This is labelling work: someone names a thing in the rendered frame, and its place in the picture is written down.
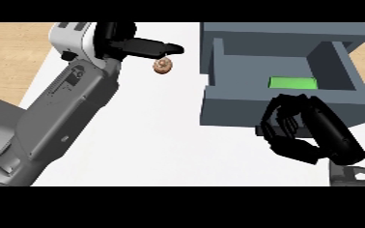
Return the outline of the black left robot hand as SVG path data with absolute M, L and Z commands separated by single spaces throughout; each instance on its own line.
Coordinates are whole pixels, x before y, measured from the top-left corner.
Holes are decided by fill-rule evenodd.
M 98 22 L 92 36 L 94 57 L 122 60 L 131 55 L 160 59 L 166 55 L 183 54 L 180 45 L 137 38 L 135 32 L 134 22 Z

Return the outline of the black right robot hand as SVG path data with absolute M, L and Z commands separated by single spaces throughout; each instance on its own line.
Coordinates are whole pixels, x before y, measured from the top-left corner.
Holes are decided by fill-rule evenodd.
M 299 115 L 316 146 L 295 138 Z M 361 149 L 335 112 L 318 99 L 305 95 L 279 94 L 267 104 L 259 127 L 268 149 L 282 157 L 308 164 L 327 158 L 339 165 L 351 165 L 365 159 Z

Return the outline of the small brown cup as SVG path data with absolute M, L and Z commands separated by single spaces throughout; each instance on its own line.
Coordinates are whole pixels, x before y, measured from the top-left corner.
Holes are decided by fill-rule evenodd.
M 153 62 L 152 69 L 156 73 L 165 74 L 172 68 L 172 61 L 163 57 Z

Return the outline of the blue-grey drawer front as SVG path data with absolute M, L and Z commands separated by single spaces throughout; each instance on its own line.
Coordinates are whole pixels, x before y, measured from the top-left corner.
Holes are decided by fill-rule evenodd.
M 365 91 L 280 90 L 206 86 L 200 106 L 202 126 L 252 128 L 259 124 L 270 99 L 279 94 L 317 96 L 341 118 L 345 126 L 365 123 Z

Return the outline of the blue-grey open drawer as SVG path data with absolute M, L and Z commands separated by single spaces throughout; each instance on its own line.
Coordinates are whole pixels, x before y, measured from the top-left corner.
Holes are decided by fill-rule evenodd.
M 221 39 L 212 40 L 208 75 L 212 86 L 265 90 L 271 76 L 313 77 L 314 90 L 365 89 L 339 42 L 321 42 L 304 57 L 225 55 Z

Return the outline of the green flat block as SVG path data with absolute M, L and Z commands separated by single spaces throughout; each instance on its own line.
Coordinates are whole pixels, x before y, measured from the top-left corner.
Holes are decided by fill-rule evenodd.
M 267 81 L 270 89 L 314 90 L 317 88 L 313 77 L 271 76 Z

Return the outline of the blue-grey cabinet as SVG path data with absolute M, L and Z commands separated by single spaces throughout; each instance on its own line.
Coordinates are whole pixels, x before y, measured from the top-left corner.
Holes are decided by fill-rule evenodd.
M 225 55 L 304 57 L 321 42 L 339 42 L 350 53 L 365 43 L 365 22 L 200 22 L 200 73 L 208 73 L 214 39 L 225 43 Z

